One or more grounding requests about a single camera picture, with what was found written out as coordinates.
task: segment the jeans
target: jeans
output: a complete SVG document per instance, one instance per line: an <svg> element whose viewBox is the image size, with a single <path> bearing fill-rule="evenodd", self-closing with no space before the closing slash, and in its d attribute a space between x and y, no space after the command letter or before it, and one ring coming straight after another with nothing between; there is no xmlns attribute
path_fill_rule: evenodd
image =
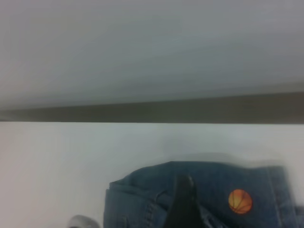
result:
<svg viewBox="0 0 304 228"><path fill-rule="evenodd" d="M248 169L214 162L169 162L139 169L110 183L104 228L162 228L178 175L188 175L195 182L205 227L304 227L282 167ZM252 199L250 211L240 214L231 208L228 199L234 190L248 193Z"/></svg>

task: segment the blue denim jacket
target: blue denim jacket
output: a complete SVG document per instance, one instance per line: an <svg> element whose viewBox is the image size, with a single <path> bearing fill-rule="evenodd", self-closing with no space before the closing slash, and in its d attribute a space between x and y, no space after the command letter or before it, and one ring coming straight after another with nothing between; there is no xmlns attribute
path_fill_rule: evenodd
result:
<svg viewBox="0 0 304 228"><path fill-rule="evenodd" d="M196 183L201 218L208 228L303 228L281 167L241 168L213 162L169 162L139 169L110 184L104 228L162 228L173 201L174 180ZM252 208L234 212L228 198L246 191Z"/></svg>

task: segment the folded denim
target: folded denim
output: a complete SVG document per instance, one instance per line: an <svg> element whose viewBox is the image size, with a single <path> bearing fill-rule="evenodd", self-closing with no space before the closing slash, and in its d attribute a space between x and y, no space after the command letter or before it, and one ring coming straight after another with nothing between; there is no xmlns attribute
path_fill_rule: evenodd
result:
<svg viewBox="0 0 304 228"><path fill-rule="evenodd" d="M208 228L304 228L282 167L183 161L142 168L110 183L104 228L162 228L178 175L189 175L196 183L200 214ZM229 195L236 189L252 198L248 213L237 214L229 207Z"/></svg>

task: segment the denim seam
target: denim seam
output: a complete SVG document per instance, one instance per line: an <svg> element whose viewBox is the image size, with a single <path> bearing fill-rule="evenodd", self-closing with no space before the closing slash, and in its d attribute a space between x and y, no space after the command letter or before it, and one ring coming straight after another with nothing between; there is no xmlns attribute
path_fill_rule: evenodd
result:
<svg viewBox="0 0 304 228"><path fill-rule="evenodd" d="M145 227L150 228L152 226L153 212L155 209L155 203L150 203L147 206L145 215Z"/></svg>
<svg viewBox="0 0 304 228"><path fill-rule="evenodd" d="M281 215L280 215L280 209L279 209L279 206L278 206L278 203L277 203L277 198L276 198L276 194L275 194L275 190L274 190L274 186L273 186L273 182L272 182L272 177L270 176L270 173L269 173L269 169L267 168L266 169L267 171L267 176L270 180L270 188L271 188L271 191L274 195L274 200L275 200L275 208L276 208L276 216L279 220L279 223L280 223L280 227L282 227L282 218L281 218Z"/></svg>
<svg viewBox="0 0 304 228"><path fill-rule="evenodd" d="M294 221L296 227L298 228L299 224L298 224L298 221L296 219L294 211L288 210L288 215L283 215L282 214L282 212L283 212L282 211L283 210L282 207L286 207L286 206L282 205L282 201L279 198L280 198L280 193L284 193L286 191L281 189L282 182L278 182L278 181L276 181L276 180L273 179L274 177L272 176L271 169L272 168L268 168L267 170L268 170L268 173L269 173L269 177L270 177L270 181L271 181L271 187L272 187L272 190L273 190L273 193L274 193L274 196L275 196L275 200L276 200L275 206L278 209L278 214L279 214L279 218L280 218L280 225L281 225L281 227L289 228L290 224L289 224L288 221L286 221L286 218L290 219L290 217L292 216L293 217L293 221ZM289 203L293 203L292 199L289 196L287 196L287 197L288 197Z"/></svg>

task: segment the white wall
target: white wall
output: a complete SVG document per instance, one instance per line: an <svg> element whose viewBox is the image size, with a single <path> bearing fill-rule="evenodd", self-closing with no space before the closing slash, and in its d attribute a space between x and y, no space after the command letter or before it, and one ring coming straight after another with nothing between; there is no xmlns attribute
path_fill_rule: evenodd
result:
<svg viewBox="0 0 304 228"><path fill-rule="evenodd" d="M3 0L0 109L304 90L302 0Z"/></svg>
<svg viewBox="0 0 304 228"><path fill-rule="evenodd" d="M0 123L0 227L102 223L109 182L170 160L276 160L303 204L303 137L301 125Z"/></svg>

